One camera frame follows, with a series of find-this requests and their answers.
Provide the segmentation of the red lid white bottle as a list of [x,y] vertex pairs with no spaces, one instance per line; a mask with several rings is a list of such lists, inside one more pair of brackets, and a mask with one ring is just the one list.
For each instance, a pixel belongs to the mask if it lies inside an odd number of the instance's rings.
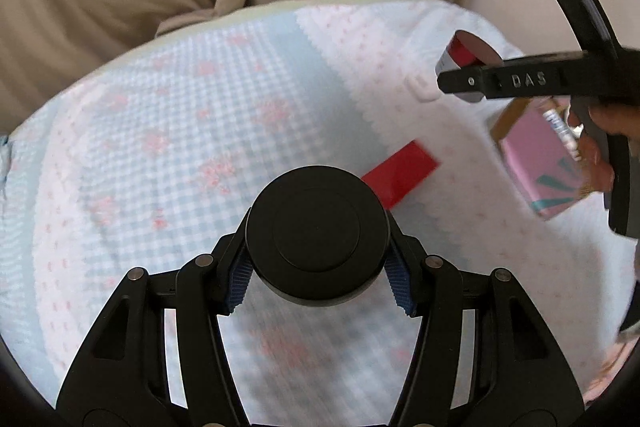
[[486,41],[466,30],[457,30],[435,66],[437,87],[468,103],[485,98],[483,74],[487,67],[502,66],[503,59]]

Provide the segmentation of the pink cardboard storage box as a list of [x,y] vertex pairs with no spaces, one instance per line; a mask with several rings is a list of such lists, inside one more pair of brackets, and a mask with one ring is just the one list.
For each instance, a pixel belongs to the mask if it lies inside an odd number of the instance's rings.
[[567,124],[566,98],[514,98],[490,128],[506,171],[538,217],[550,220],[592,186]]

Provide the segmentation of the red rectangular box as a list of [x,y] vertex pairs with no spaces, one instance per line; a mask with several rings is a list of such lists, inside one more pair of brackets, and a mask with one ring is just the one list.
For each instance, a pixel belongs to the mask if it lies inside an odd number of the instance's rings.
[[361,180],[385,210],[391,210],[439,167],[440,162],[419,142],[411,141]]

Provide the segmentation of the black round lid jar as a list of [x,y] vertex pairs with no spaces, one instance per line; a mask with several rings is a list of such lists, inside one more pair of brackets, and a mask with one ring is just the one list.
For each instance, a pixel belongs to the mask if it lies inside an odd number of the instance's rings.
[[272,291],[296,305],[329,307],[358,296],[380,275],[390,222],[358,176],[307,166],[259,193],[244,236],[254,270]]

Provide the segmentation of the blue pink checkered bed cover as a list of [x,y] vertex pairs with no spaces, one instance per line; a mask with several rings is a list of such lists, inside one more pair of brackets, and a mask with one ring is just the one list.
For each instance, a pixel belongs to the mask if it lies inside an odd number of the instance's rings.
[[[438,168],[393,211],[431,254],[511,270],[593,400],[629,306],[634,242],[600,195],[575,197],[559,155],[559,103],[529,109],[503,143],[501,101],[441,94],[434,67],[458,29],[518,51],[483,17],[440,0],[323,1],[263,8],[142,46],[52,98],[1,147],[1,334],[53,401],[82,338],[125,272],[177,269],[240,223],[285,171],[363,174],[411,141]],[[506,163],[522,168],[520,192]]]

